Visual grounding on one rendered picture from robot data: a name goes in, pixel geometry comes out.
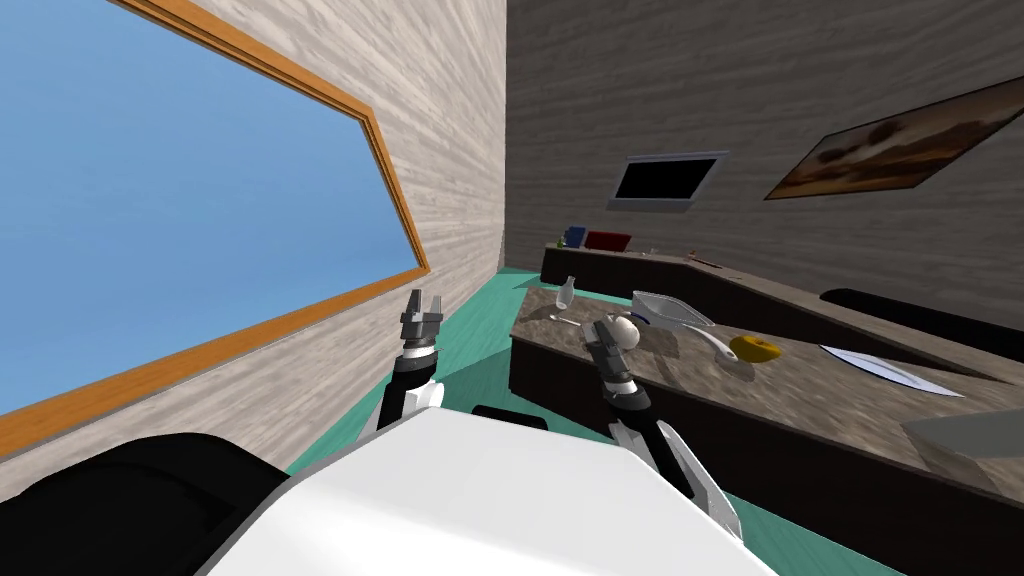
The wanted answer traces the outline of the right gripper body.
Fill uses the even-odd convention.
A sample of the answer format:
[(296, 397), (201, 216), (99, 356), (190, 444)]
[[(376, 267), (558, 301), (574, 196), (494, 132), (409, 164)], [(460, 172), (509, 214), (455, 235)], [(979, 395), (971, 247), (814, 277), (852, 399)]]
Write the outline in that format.
[(604, 386), (635, 386), (633, 376), (625, 363), (623, 352), (604, 326), (599, 326), (603, 343), (588, 346)]

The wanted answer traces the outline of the black screen with grey frame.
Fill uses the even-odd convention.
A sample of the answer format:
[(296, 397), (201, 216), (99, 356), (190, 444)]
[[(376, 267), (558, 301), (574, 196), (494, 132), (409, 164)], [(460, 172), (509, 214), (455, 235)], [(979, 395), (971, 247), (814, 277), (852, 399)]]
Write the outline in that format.
[(729, 155), (721, 150), (628, 156), (606, 209), (685, 213)]

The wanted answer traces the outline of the white ladle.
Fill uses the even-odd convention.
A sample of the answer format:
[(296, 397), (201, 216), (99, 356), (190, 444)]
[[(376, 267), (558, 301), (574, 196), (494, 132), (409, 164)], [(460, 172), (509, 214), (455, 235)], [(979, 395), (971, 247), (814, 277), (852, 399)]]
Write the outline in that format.
[(736, 355), (724, 342), (722, 342), (717, 337), (707, 332), (703, 328), (689, 324), (683, 324), (683, 327), (693, 331), (694, 333), (698, 334), (701, 338), (703, 338), (715, 351), (717, 357), (729, 362), (739, 361)]

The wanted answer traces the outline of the flat white plate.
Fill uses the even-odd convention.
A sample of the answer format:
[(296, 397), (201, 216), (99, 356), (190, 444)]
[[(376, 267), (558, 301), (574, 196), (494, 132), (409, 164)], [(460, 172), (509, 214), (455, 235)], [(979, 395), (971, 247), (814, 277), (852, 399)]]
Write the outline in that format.
[(935, 384), (878, 357), (825, 345), (820, 345), (820, 348), (834, 358), (888, 382), (940, 396), (961, 397), (956, 392)]

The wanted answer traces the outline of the window with wooden frame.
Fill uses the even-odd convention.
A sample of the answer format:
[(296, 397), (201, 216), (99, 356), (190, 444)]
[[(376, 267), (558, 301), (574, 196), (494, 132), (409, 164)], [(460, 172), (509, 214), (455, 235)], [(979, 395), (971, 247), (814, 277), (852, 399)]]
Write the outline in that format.
[(367, 104), (198, 0), (0, 0), (0, 462), (429, 269)]

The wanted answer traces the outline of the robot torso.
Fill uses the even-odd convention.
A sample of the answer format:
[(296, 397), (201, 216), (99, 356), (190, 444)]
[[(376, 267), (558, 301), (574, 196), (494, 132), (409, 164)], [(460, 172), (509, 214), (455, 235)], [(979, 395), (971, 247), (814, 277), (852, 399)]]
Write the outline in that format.
[(609, 444), (428, 407), (276, 489), (196, 576), (777, 576)]

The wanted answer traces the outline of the yellow doughnut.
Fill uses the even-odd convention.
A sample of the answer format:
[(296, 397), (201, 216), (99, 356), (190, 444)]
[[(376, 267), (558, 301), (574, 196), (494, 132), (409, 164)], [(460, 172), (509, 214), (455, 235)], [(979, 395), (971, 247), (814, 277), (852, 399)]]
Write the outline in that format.
[(750, 364), (770, 362), (782, 355), (775, 344), (753, 335), (737, 336), (728, 346), (739, 361)]

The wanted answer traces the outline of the dark table with stone top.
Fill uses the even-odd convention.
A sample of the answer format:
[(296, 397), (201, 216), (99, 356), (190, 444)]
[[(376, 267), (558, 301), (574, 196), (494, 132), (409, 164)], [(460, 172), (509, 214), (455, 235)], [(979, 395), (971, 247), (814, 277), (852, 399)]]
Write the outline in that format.
[(589, 398), (592, 363), (578, 327), (625, 316), (640, 332), (627, 362), (659, 414), (728, 493), (906, 576), (1024, 576), (1024, 458), (971, 459), (908, 435), (910, 421), (1024, 408), (1024, 386), (888, 363), (961, 394), (883, 380), (811, 344), (715, 323), (727, 346), (753, 335), (782, 355), (716, 356), (680, 326), (665, 330), (615, 303), (530, 288), (513, 324), (512, 392), (598, 433), (612, 417)]

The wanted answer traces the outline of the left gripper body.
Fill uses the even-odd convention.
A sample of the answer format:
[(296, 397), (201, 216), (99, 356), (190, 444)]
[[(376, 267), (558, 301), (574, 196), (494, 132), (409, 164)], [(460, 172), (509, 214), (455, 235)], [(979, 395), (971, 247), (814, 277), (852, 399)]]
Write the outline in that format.
[(439, 312), (404, 312), (400, 316), (403, 353), (433, 353), (443, 319)]

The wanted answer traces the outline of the grey flat block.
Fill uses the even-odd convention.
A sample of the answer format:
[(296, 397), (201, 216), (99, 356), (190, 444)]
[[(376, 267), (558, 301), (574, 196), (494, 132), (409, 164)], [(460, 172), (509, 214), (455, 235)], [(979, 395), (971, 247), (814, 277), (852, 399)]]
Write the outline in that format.
[(902, 427), (971, 459), (1024, 458), (1024, 408), (910, 421)]

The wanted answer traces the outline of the grey metal pan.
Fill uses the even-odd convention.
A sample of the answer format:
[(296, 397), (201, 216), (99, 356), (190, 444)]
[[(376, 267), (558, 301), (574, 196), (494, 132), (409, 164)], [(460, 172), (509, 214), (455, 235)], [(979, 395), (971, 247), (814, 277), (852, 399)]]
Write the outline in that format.
[(677, 329), (683, 325), (701, 329), (715, 325), (712, 320), (681, 300), (644, 291), (633, 292), (630, 313), (646, 325), (665, 330)]

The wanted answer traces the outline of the brown landscape wall picture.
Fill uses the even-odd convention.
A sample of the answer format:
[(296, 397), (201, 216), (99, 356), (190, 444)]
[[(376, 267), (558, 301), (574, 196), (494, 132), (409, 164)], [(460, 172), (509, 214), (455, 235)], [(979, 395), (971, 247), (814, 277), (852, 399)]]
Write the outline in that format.
[(765, 199), (920, 186), (1024, 114), (1024, 76), (822, 137)]

